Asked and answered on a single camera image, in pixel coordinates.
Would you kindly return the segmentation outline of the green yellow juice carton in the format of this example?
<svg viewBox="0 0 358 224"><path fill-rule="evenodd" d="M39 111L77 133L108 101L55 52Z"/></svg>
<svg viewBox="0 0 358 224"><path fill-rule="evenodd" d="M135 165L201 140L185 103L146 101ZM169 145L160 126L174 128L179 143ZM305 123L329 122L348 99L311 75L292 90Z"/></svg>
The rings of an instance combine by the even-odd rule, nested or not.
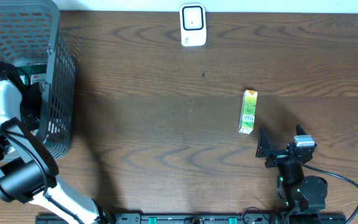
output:
<svg viewBox="0 0 358 224"><path fill-rule="evenodd" d="M258 92L255 90L244 91L239 120L239 133L250 134L254 130L257 97Z"/></svg>

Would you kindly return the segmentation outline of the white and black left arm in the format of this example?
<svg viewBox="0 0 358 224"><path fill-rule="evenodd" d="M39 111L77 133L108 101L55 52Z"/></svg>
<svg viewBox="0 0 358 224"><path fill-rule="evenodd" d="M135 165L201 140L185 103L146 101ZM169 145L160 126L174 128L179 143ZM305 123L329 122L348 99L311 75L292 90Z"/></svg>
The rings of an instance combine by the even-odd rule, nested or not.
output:
<svg viewBox="0 0 358 224"><path fill-rule="evenodd" d="M40 85L0 62L0 199L39 205L67 223L114 223L96 202L59 177L55 159L32 134L40 127Z"/></svg>

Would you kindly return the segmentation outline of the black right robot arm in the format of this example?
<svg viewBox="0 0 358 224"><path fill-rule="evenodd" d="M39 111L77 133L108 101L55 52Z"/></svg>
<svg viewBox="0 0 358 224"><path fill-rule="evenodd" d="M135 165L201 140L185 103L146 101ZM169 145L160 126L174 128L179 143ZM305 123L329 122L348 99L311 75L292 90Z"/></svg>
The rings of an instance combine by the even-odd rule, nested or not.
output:
<svg viewBox="0 0 358 224"><path fill-rule="evenodd" d="M265 159L265 167L279 171L277 191L288 208L271 215L269 223L321 224L320 211L326 208L327 181L315 175L304 175L304 165L312 160L317 144L298 124L296 136L286 149L275 150L267 133L259 131L258 158Z"/></svg>

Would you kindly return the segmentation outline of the white barcode scanner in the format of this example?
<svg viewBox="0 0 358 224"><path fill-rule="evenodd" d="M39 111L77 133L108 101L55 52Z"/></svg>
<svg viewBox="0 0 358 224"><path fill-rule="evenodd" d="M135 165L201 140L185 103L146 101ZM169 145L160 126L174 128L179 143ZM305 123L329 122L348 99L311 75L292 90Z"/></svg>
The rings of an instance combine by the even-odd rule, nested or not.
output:
<svg viewBox="0 0 358 224"><path fill-rule="evenodd" d="M206 11L199 3L184 4L180 8L181 44L198 47L206 43Z"/></svg>

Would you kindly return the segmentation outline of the green 3M package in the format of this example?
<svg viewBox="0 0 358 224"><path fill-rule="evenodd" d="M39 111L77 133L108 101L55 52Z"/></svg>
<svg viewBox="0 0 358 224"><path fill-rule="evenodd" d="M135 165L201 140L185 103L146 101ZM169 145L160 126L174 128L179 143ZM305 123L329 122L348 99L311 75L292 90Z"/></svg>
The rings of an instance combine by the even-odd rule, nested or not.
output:
<svg viewBox="0 0 358 224"><path fill-rule="evenodd" d="M46 64L23 65L19 67L19 75L25 85L32 85L34 83L45 83L46 79Z"/></svg>

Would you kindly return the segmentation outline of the dark grey plastic mesh basket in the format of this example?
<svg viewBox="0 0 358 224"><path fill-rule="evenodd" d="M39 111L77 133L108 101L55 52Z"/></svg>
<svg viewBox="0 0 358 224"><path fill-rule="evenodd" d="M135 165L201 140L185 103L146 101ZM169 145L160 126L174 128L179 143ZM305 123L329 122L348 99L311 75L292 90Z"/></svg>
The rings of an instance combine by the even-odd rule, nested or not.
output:
<svg viewBox="0 0 358 224"><path fill-rule="evenodd" d="M0 62L46 66L36 137L56 159L70 147L75 91L75 62L59 25L53 1L0 1Z"/></svg>

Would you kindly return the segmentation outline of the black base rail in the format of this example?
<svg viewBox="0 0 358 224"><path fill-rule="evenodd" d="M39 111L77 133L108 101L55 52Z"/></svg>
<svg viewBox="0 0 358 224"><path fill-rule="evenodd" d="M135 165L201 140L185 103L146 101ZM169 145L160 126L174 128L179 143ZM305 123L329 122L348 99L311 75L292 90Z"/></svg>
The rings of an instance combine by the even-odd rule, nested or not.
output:
<svg viewBox="0 0 358 224"><path fill-rule="evenodd" d="M263 223L286 223L284 221L276 219L270 219L270 214L262 214L256 212L240 214L225 214L225 215L141 215L139 213L117 213L112 215L115 219L115 223L118 224L263 224ZM287 223L323 223L323 224L343 224L346 223L344 215L320 215L318 220L317 215L300 215L295 218L292 215L291 222ZM310 221L301 221L300 218L311 218ZM35 218L35 224L59 224L67 223L64 219L57 215L38 215Z"/></svg>

